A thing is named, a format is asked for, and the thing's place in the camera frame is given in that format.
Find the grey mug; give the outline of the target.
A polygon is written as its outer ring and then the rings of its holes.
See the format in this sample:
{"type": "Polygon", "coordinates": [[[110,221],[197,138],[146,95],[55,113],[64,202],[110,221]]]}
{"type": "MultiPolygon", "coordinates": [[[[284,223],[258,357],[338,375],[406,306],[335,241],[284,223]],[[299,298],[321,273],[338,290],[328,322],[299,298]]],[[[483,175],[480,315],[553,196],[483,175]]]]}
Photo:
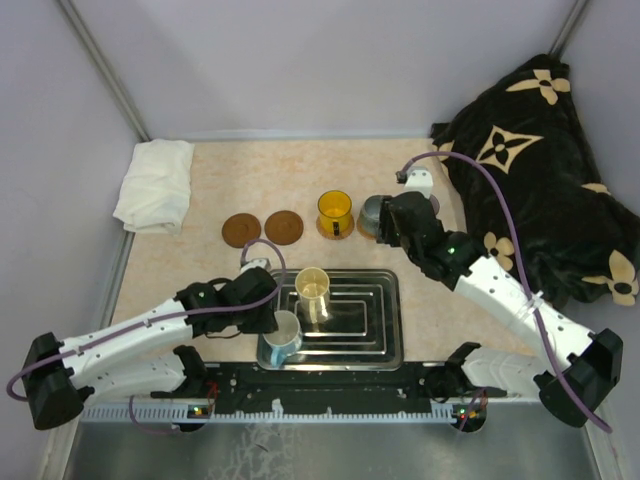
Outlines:
{"type": "Polygon", "coordinates": [[[383,195],[373,195],[367,198],[361,207],[358,217],[362,226],[371,234],[375,234],[376,236],[380,223],[380,212],[383,198],[383,195]]]}

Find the woven rattan coaster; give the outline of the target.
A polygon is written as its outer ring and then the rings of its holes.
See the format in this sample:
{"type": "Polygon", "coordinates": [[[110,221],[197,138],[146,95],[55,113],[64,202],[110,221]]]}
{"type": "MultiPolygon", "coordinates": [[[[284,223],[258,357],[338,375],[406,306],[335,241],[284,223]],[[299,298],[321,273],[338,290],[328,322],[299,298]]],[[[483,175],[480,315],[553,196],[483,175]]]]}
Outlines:
{"type": "Polygon", "coordinates": [[[324,239],[332,241],[343,240],[349,237],[355,229],[354,217],[350,215],[347,220],[345,229],[340,227],[339,222],[336,222],[337,228],[334,228],[334,222],[325,221],[321,216],[318,216],[315,223],[316,230],[324,239]]]}
{"type": "Polygon", "coordinates": [[[358,230],[358,232],[366,239],[368,240],[376,240],[376,235],[375,234],[371,234],[369,231],[367,231],[363,226],[360,220],[357,220],[356,222],[356,228],[358,230]]]}

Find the cream tall cup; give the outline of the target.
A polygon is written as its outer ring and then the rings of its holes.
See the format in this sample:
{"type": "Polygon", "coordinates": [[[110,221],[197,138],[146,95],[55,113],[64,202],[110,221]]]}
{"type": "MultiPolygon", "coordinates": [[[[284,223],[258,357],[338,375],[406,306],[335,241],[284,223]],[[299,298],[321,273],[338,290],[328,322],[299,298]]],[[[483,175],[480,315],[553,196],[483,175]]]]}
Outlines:
{"type": "Polygon", "coordinates": [[[301,270],[295,278],[299,303],[312,325],[320,325],[329,317],[330,278],[317,267],[301,270]]]}

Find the dark wooden coaster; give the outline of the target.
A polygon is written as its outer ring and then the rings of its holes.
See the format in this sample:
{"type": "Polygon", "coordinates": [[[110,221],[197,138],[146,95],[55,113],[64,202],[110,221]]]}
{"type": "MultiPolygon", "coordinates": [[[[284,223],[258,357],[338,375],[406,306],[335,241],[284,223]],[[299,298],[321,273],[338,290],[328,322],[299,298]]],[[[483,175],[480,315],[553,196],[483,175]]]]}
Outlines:
{"type": "Polygon", "coordinates": [[[261,232],[261,223],[254,215],[238,213],[224,222],[221,235],[230,247],[243,248],[249,241],[259,238],[261,232]]]}
{"type": "Polygon", "coordinates": [[[297,242],[304,232],[304,222],[295,212],[281,210],[268,217],[264,225],[268,240],[276,245],[287,246],[297,242]]]}

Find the white mug blue handle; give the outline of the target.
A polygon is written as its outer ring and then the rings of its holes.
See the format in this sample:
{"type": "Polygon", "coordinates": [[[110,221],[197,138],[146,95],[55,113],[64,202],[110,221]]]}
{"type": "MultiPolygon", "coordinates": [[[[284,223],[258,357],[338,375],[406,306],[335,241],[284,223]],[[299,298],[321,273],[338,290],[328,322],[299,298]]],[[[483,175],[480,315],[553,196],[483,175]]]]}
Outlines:
{"type": "Polygon", "coordinates": [[[291,311],[278,310],[274,313],[277,329],[263,335],[270,347],[269,365],[279,368],[285,360],[295,355],[302,346],[303,332],[298,317],[291,311]]]}

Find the yellow cup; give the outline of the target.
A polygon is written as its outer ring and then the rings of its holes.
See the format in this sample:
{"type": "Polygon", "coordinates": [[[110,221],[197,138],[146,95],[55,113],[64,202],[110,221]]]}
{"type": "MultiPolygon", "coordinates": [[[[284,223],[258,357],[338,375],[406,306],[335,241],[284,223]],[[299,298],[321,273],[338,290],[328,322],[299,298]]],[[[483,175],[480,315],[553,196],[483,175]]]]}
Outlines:
{"type": "Polygon", "coordinates": [[[334,228],[337,228],[336,222],[339,222],[340,227],[345,229],[347,218],[352,215],[352,200],[340,190],[330,190],[323,193],[318,199],[317,207],[318,216],[321,216],[325,221],[334,222],[334,228]]]}

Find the purple translucent cup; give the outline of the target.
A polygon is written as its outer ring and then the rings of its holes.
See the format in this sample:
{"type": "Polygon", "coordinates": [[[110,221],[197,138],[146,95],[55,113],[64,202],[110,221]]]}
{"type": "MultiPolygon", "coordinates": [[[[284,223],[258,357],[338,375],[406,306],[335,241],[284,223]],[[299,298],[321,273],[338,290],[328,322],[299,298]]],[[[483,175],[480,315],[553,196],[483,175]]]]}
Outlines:
{"type": "Polygon", "coordinates": [[[434,213],[438,214],[439,210],[440,210],[440,203],[439,203],[438,199],[435,196],[431,196],[429,198],[429,200],[430,200],[431,205],[433,207],[434,213]]]}

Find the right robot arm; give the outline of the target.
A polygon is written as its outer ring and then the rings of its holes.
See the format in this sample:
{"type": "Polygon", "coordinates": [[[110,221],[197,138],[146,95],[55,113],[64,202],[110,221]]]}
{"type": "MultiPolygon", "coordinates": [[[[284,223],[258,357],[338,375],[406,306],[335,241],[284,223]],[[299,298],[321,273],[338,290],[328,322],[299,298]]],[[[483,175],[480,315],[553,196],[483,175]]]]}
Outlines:
{"type": "Polygon", "coordinates": [[[538,396],[562,423],[580,428],[618,384],[623,341],[605,328],[595,333],[524,287],[464,232],[447,231],[423,194],[405,192],[381,200],[376,240],[400,248],[429,279],[482,307],[534,355],[486,347],[469,349],[446,372],[461,396],[491,387],[538,396]]]}

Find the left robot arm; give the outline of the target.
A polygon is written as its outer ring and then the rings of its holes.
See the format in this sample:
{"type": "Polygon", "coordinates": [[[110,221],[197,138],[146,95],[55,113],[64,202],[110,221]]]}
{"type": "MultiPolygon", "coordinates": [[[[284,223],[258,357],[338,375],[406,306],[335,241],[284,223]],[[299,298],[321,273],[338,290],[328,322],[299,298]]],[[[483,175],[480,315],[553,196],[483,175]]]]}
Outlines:
{"type": "Polygon", "coordinates": [[[191,340],[230,326],[271,333],[279,283],[261,267],[236,279],[196,282],[151,311],[79,337],[32,341],[20,374],[33,425],[62,426],[95,403],[132,396],[190,398],[208,384],[191,340]]]}

